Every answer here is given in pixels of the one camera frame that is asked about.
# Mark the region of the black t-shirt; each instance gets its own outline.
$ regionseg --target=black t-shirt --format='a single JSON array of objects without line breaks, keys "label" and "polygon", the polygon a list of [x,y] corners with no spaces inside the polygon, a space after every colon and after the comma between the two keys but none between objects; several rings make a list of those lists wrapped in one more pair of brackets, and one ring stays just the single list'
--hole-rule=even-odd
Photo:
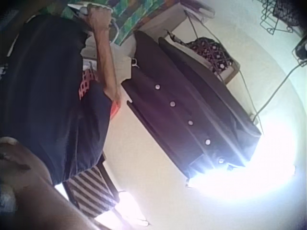
[{"label": "black t-shirt", "polygon": [[47,166],[53,184],[96,165],[112,102],[90,82],[80,100],[86,34],[73,21],[40,15],[22,28],[2,80],[0,137],[12,137]]}]

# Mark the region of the green patterned fabric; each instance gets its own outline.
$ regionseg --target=green patterned fabric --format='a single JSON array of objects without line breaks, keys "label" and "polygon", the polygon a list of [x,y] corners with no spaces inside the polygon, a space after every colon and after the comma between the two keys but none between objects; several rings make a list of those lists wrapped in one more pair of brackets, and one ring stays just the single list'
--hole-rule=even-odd
[{"label": "green patterned fabric", "polygon": [[[68,3],[78,3],[80,0],[69,0]],[[137,25],[145,17],[156,16],[154,12],[158,9],[167,9],[175,4],[174,0],[88,0],[88,2],[107,5],[113,9],[112,16],[116,19],[119,27],[119,34],[115,44],[121,45],[125,39],[137,29]],[[54,2],[48,7],[41,10],[41,13],[55,14],[58,2]],[[61,12],[61,17],[72,19],[74,16],[69,7],[65,7]]]}]

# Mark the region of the skin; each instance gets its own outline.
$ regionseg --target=skin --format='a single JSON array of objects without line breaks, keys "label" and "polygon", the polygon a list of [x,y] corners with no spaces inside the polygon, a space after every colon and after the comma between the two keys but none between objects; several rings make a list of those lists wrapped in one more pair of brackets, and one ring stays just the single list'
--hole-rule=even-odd
[{"label": "skin", "polygon": [[[109,24],[111,12],[88,7],[85,20],[93,28],[97,44],[99,80],[105,94],[119,100],[111,49]],[[0,180],[13,189],[17,210],[9,229],[95,230],[98,229],[53,186],[48,169],[18,141],[0,141]]]}]

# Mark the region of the striped cloth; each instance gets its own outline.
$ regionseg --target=striped cloth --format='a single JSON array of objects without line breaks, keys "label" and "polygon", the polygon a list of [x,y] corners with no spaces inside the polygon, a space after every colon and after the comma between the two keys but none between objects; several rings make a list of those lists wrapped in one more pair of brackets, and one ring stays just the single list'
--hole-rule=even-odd
[{"label": "striped cloth", "polygon": [[79,209],[90,218],[96,218],[117,204],[97,166],[70,178],[67,185]]}]

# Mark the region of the hand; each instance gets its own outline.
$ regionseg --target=hand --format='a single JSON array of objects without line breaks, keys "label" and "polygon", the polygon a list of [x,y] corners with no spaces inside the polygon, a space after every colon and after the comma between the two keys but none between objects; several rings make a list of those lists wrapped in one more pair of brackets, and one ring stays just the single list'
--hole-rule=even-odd
[{"label": "hand", "polygon": [[109,30],[111,24],[111,10],[103,7],[87,5],[88,16],[83,17],[94,32]]}]

